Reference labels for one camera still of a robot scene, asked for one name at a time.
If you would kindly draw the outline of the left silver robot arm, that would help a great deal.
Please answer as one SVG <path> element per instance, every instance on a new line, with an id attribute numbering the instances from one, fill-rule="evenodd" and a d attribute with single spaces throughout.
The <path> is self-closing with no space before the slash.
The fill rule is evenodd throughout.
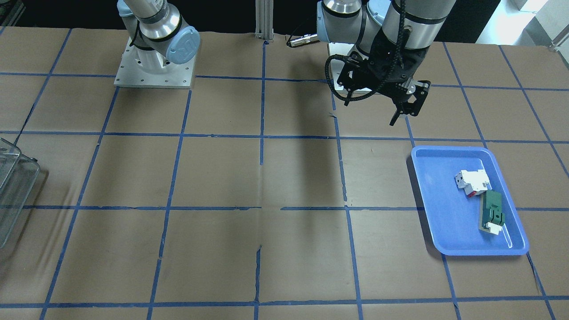
<path id="1" fill-rule="evenodd" d="M 453 0 L 319 1 L 318 39 L 352 45 L 325 61 L 331 93 L 344 105 L 375 94 L 390 98 L 396 106 L 390 125 L 417 116 L 431 82 L 415 80 L 414 74 L 454 5 Z"/>

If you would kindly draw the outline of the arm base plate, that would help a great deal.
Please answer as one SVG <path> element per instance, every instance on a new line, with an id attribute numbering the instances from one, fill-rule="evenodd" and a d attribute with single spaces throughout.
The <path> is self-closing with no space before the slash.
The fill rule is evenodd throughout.
<path id="1" fill-rule="evenodd" d="M 197 56 L 173 64 L 156 51 L 145 51 L 127 41 L 114 85 L 120 88 L 191 89 Z"/>
<path id="2" fill-rule="evenodd" d="M 368 58 L 366 55 L 364 55 L 356 48 L 355 44 L 352 43 L 329 43 L 328 48 L 329 48 L 329 56 L 335 54 L 348 56 L 352 52 L 357 52 L 362 58 L 364 59 Z M 344 62 L 342 61 L 333 60 L 330 62 L 330 71 L 333 76 L 334 88 L 341 95 L 346 96 L 348 94 L 348 91 L 343 86 L 339 85 L 339 83 L 337 82 L 339 80 L 340 73 L 343 67 L 344 67 Z M 358 89 L 353 92 L 353 96 L 361 96 L 370 91 L 371 90 L 369 88 Z"/>

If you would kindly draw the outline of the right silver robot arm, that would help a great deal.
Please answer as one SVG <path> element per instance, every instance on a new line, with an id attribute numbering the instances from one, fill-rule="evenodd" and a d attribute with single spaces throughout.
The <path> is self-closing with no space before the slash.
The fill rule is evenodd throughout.
<path id="1" fill-rule="evenodd" d="M 156 52 L 173 64 L 193 59 L 200 48 L 198 31 L 166 0 L 118 0 L 118 14 L 129 33 L 129 46 Z"/>

